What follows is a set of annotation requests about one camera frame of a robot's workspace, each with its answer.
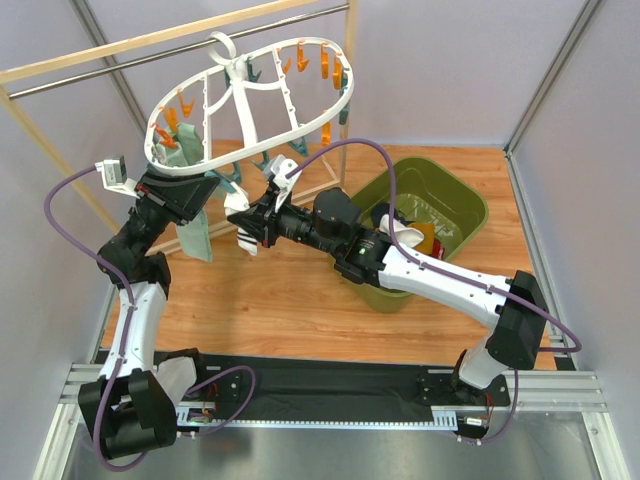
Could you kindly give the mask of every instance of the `drying rack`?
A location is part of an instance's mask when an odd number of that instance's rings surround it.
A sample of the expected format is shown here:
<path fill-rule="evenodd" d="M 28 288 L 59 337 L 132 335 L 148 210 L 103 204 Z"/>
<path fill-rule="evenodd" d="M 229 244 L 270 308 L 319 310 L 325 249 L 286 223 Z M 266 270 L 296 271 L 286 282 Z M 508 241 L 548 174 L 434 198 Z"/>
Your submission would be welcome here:
<path fill-rule="evenodd" d="M 121 70 L 136 65 L 142 65 L 145 63 L 153 62 L 163 58 L 167 58 L 180 53 L 196 50 L 199 48 L 207 47 L 217 42 L 215 38 L 209 38 L 204 41 L 191 43 L 177 48 L 164 50 L 152 55 L 139 57 L 134 60 L 126 62 L 115 61 L 113 55 L 121 54 L 124 52 L 136 50 L 142 47 L 148 47 L 167 40 L 181 38 L 186 35 L 191 35 L 198 32 L 205 32 L 214 28 L 229 25 L 235 22 L 248 20 L 251 18 L 257 18 L 262 15 L 272 14 L 280 11 L 287 10 L 293 7 L 299 7 L 307 4 L 312 4 L 318 0 L 276 0 L 273 2 L 263 3 L 249 8 L 236 10 L 233 12 L 225 13 L 222 15 L 216 15 L 214 17 L 198 20 L 183 25 L 167 28 L 164 30 L 158 30 L 155 32 L 147 33 L 137 37 L 120 40 L 113 43 L 103 43 L 94 48 L 81 50 L 78 52 L 62 55 L 59 57 L 50 58 L 40 62 L 23 65 L 20 67 L 11 68 L 9 70 L 0 71 L 0 102 L 3 107 L 9 112 L 13 119 L 20 125 L 20 127 L 29 135 L 29 137 L 38 145 L 38 147 L 45 153 L 45 155 L 51 160 L 55 167 L 60 170 L 64 176 L 69 176 L 74 173 L 73 167 L 64 158 L 60 151 L 56 148 L 54 143 L 42 132 L 38 125 L 33 121 L 26 111 L 19 105 L 16 100 L 35 95 L 40 92 L 51 90 L 54 88 L 70 85 L 73 83 L 88 80 L 101 75 L 115 75 L 119 74 Z M 273 23 L 260 25 L 250 29 L 242 30 L 230 34 L 230 38 L 239 38 L 254 33 L 271 30 L 285 25 L 291 25 L 294 23 L 310 20 L 313 18 L 330 15 L 338 12 L 346 12 L 346 24 L 345 24 L 345 40 L 344 40 L 344 54 L 348 61 L 353 65 L 353 57 L 355 51 L 355 37 L 356 37 L 356 19 L 358 10 L 358 0 L 347 0 L 343 5 L 336 7 L 326 8 L 323 10 L 317 10 L 313 12 L 304 13 L 294 17 L 285 18 Z M 102 43 L 98 39 L 93 37 L 95 43 Z M 102 60 L 105 63 L 104 68 L 97 70 L 87 71 L 78 75 L 68 76 L 54 82 L 45 83 L 35 87 L 27 88 L 24 90 L 10 92 L 7 88 L 7 84 L 22 80 L 26 78 L 35 77 L 44 73 L 61 70 L 74 65 L 80 65 L 94 60 Z M 347 138 L 349 134 L 349 123 L 340 128 L 340 138 Z M 332 180 L 322 185 L 315 186 L 306 191 L 300 192 L 293 196 L 293 201 L 296 203 L 306 203 L 315 198 L 315 196 L 327 188 L 333 186 L 344 186 L 345 173 L 346 173 L 346 147 L 343 147 L 340 152 L 340 169 L 338 174 L 334 172 L 326 159 L 323 159 L 323 163 L 327 168 L 327 171 L 331 175 Z M 80 197 L 86 202 L 86 204 L 94 210 L 98 217 L 107 225 L 107 227 L 114 233 L 120 230 L 120 224 L 115 221 L 109 211 L 100 203 L 97 197 L 89 190 L 89 188 L 81 180 L 77 180 L 72 183 L 72 186 L 78 192 Z M 236 227 L 228 222 L 218 222 L 209 227 L 209 234 L 211 237 L 223 235 L 234 230 Z M 154 248 L 155 251 L 162 250 L 165 253 L 172 253 L 179 250 L 178 240 L 171 240 L 161 245 L 157 245 Z"/>

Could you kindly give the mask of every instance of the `gray floor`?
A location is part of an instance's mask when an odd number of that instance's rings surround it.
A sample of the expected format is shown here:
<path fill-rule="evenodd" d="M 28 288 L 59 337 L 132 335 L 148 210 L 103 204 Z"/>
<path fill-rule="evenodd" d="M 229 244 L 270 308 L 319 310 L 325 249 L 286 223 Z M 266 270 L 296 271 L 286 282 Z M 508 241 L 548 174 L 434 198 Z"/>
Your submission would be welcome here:
<path fill-rule="evenodd" d="M 494 422 L 504 417 L 496 412 Z M 104 470 L 82 426 L 67 480 L 599 479 L 582 417 L 520 413 L 498 442 L 475 447 L 448 433 L 226 428 L 151 452 L 134 470 Z"/>

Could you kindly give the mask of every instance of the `wooden frame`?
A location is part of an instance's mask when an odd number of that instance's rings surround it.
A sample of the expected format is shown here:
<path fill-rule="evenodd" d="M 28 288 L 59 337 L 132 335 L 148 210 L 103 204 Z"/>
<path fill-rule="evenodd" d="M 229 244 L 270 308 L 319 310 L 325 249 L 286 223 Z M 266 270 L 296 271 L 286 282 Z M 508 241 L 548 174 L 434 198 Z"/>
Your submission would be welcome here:
<path fill-rule="evenodd" d="M 96 59 L 104 58 L 110 55 L 128 52 L 141 47 L 147 47 L 155 45 L 167 40 L 181 38 L 193 33 L 210 30 L 212 28 L 221 27 L 231 23 L 247 20 L 250 18 L 256 18 L 261 15 L 275 13 L 283 11 L 289 8 L 298 7 L 314 3 L 317 0 L 275 0 L 268 3 L 263 3 L 253 7 L 236 10 L 233 12 L 225 13 L 222 15 L 216 15 L 214 17 L 198 20 L 183 25 L 167 28 L 164 30 L 158 30 L 155 32 L 139 35 L 137 37 L 129 38 L 126 40 L 120 40 L 117 42 L 101 45 L 79 52 L 62 55 L 59 57 L 50 58 L 40 62 L 23 65 L 9 70 L 0 71 L 0 103 L 9 112 L 9 114 L 15 119 L 15 121 L 22 127 L 22 129 L 29 135 L 29 137 L 40 147 L 45 155 L 51 160 L 51 162 L 60 170 L 60 172 L 69 176 L 74 173 L 73 167 L 62 154 L 57 150 L 55 145 L 47 138 L 47 136 L 38 128 L 35 122 L 29 117 L 29 115 L 22 109 L 22 107 L 9 97 L 9 93 L 6 89 L 6 84 L 16 80 L 34 77 L 43 73 L 53 72 L 72 65 L 79 65 L 87 63 Z M 355 24 L 357 15 L 357 1 L 347 0 L 349 10 L 347 10 L 347 24 L 345 32 L 345 55 L 352 61 L 353 53 L 355 49 Z M 346 138 L 348 134 L 348 124 L 341 128 L 341 138 Z M 346 148 L 343 149 L 341 160 L 340 176 L 336 176 L 329 164 L 323 159 L 325 166 L 328 168 L 333 180 L 323 185 L 314 187 L 305 192 L 294 196 L 294 200 L 299 202 L 308 202 L 315 198 L 315 195 L 328 187 L 335 185 L 344 185 L 345 177 L 345 165 L 346 165 Z M 72 186 L 80 194 L 82 199 L 89 205 L 91 209 L 98 215 L 98 217 L 112 230 L 114 233 L 120 229 L 120 225 L 115 221 L 113 216 L 108 210 L 99 202 L 95 195 L 87 188 L 82 180 L 76 180 L 72 183 Z M 235 228 L 228 222 L 220 222 L 219 224 L 212 225 L 209 228 L 210 236 L 215 237 L 228 233 Z M 155 251 L 163 250 L 165 253 L 171 253 L 179 249 L 178 240 L 173 240 L 154 248 Z"/>

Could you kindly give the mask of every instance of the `orange clothespin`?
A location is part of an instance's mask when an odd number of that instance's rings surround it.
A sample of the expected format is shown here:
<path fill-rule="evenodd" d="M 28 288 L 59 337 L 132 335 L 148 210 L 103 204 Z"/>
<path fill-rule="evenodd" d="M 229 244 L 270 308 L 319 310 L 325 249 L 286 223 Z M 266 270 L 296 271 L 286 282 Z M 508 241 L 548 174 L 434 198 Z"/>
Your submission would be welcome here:
<path fill-rule="evenodd" d="M 182 115 L 184 115 L 185 118 L 189 118 L 189 115 L 191 115 L 191 110 L 193 110 L 193 104 L 196 100 L 195 99 L 191 100 L 191 103 L 189 105 L 184 103 L 181 89 L 178 89 L 178 99 L 180 100 L 180 109 L 182 110 Z"/>
<path fill-rule="evenodd" d="M 169 135 L 164 128 L 161 128 L 157 123 L 154 123 L 152 127 L 154 127 L 158 135 L 162 137 L 162 140 L 160 140 L 160 145 L 164 145 L 168 148 L 178 148 L 178 145 L 176 144 L 173 137 Z"/>
<path fill-rule="evenodd" d="M 322 66 L 322 78 L 329 78 L 329 53 L 324 49 L 327 42 L 320 45 L 320 65 Z"/>
<path fill-rule="evenodd" d="M 282 66 L 282 73 L 286 75 L 290 68 L 291 68 L 291 59 L 288 59 L 287 63 Z"/>
<path fill-rule="evenodd" d="M 341 53 L 336 53 L 333 58 L 333 88 L 340 90 L 342 87 L 342 63 L 338 60 Z"/>
<path fill-rule="evenodd" d="M 326 147 L 331 143 L 331 120 L 322 126 L 322 146 Z"/>
<path fill-rule="evenodd" d="M 302 49 L 302 44 L 304 40 L 298 41 L 298 71 L 303 72 L 307 65 L 309 65 L 309 59 L 304 58 L 304 50 Z"/>
<path fill-rule="evenodd" d="M 162 115 L 164 115 L 164 119 L 169 125 L 169 128 L 173 133 L 178 133 L 178 114 L 176 113 L 176 109 L 170 107 L 168 110 L 164 107 L 160 107 L 162 110 Z"/>

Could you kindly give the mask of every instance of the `olive green container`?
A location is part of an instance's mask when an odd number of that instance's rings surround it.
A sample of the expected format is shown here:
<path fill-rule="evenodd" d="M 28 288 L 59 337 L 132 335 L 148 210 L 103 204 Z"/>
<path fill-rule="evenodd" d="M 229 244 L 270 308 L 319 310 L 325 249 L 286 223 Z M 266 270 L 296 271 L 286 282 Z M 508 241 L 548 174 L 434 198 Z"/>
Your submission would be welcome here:
<path fill-rule="evenodd" d="M 433 160 L 407 157 L 394 165 L 396 210 L 409 221 L 433 222 L 436 238 L 444 247 L 444 260 L 450 261 L 478 233 L 489 218 L 482 196 Z M 351 200 L 362 209 L 362 223 L 372 226 L 371 210 L 389 202 L 389 172 L 375 178 Z M 373 308 L 393 313 L 404 307 L 412 294 L 371 285 L 350 286 Z"/>

